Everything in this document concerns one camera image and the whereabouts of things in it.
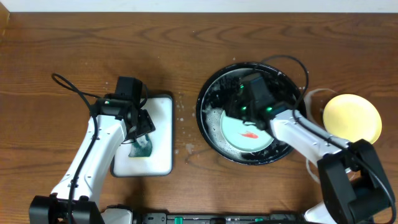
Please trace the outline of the green sponge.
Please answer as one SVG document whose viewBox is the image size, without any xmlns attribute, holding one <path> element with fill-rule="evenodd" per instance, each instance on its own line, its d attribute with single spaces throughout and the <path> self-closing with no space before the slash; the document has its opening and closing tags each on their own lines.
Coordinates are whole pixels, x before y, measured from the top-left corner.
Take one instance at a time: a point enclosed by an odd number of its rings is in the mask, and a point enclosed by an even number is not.
<svg viewBox="0 0 398 224">
<path fill-rule="evenodd" d="M 152 154 L 152 141 L 148 134 L 131 143 L 129 157 L 149 157 Z"/>
</svg>

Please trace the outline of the light green plate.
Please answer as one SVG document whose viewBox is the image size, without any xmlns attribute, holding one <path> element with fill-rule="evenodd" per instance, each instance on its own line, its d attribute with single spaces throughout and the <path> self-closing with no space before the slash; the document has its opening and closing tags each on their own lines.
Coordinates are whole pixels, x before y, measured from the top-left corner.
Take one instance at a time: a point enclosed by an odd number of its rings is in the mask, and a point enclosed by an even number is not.
<svg viewBox="0 0 398 224">
<path fill-rule="evenodd" d="M 220 118 L 220 128 L 226 141 L 242 152 L 257 152 L 271 145 L 274 138 L 257 129 L 254 123 L 244 124 L 242 120 L 231 118 L 223 111 Z"/>
</svg>

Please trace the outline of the yellow plate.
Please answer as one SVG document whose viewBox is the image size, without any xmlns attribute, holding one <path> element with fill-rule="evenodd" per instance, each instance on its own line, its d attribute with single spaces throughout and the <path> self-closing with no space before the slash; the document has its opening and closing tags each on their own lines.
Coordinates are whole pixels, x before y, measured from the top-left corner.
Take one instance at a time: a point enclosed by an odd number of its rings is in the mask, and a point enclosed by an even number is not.
<svg viewBox="0 0 398 224">
<path fill-rule="evenodd" d="M 381 116 L 376 107 L 354 94 L 332 98 L 324 107 L 323 124 L 329 133 L 351 142 L 364 139 L 373 144 L 382 131 Z"/>
</svg>

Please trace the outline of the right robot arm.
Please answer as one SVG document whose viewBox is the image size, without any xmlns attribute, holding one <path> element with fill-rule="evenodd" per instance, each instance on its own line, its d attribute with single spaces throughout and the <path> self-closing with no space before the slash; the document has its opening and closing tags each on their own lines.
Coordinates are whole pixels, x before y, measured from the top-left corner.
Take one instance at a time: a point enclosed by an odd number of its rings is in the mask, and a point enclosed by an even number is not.
<svg viewBox="0 0 398 224">
<path fill-rule="evenodd" d="M 370 223 L 390 208 L 394 193 L 373 146 L 338 138 L 302 117 L 292 105 L 271 96 L 239 93 L 224 107 L 227 116 L 254 124 L 317 166 L 323 202 L 305 212 L 307 223 Z"/>
</svg>

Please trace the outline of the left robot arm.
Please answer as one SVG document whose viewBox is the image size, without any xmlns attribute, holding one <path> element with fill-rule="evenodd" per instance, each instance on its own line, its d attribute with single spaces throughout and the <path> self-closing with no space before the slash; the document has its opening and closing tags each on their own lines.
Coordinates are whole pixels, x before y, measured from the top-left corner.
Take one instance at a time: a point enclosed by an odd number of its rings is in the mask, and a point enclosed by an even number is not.
<svg viewBox="0 0 398 224">
<path fill-rule="evenodd" d="M 149 133 L 155 130 L 148 110 L 153 100 L 139 111 L 135 131 L 125 118 L 112 111 L 91 117 L 86 136 L 67 173 L 48 197 L 34 197 L 29 208 L 31 223 L 135 223 L 134 213 L 123 206 L 98 208 L 107 170 L 116 176 L 133 175 L 133 164 L 152 155 Z"/>
</svg>

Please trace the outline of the black round tray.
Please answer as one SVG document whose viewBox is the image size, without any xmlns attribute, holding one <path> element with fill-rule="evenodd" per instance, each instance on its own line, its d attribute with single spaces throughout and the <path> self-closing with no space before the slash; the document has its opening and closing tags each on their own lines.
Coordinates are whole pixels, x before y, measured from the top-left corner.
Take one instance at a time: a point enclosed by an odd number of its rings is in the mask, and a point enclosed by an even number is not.
<svg viewBox="0 0 398 224">
<path fill-rule="evenodd" d="M 205 141 L 223 157 L 239 164 L 270 164 L 290 154 L 293 150 L 292 146 L 274 138 L 271 145 L 261 151 L 242 152 L 226 141 L 220 128 L 224 104 L 234 94 L 239 93 L 240 79 L 253 73 L 260 73 L 264 77 L 269 91 L 275 98 L 275 104 L 260 109 L 261 115 L 267 121 L 267 129 L 260 130 L 272 136 L 269 120 L 272 113 L 276 111 L 275 105 L 282 102 L 288 107 L 293 106 L 300 96 L 300 90 L 288 76 L 269 65 L 236 63 L 212 75 L 203 85 L 198 96 L 197 124 Z"/>
</svg>

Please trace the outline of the white rectangular soap tray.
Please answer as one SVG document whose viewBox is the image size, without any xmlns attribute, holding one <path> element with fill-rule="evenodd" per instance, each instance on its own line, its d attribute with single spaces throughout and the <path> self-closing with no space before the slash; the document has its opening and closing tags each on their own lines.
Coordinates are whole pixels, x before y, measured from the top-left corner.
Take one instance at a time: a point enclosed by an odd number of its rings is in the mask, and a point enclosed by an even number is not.
<svg viewBox="0 0 398 224">
<path fill-rule="evenodd" d="M 132 140 L 117 149 L 110 171 L 114 177 L 168 175 L 172 170 L 174 106 L 170 95 L 150 97 L 143 106 L 148 111 L 155 131 L 149 133 L 152 154 L 149 157 L 129 157 Z"/>
</svg>

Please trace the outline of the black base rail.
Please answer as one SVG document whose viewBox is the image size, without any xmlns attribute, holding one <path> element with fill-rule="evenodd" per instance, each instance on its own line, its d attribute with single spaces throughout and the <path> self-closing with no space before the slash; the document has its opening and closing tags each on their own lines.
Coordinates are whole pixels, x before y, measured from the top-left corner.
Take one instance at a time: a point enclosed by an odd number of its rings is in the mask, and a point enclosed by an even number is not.
<svg viewBox="0 0 398 224">
<path fill-rule="evenodd" d="M 293 214 L 273 215 L 171 215 L 166 213 L 134 213 L 107 209 L 101 214 L 106 224 L 245 224 L 245 223 L 307 223 Z"/>
</svg>

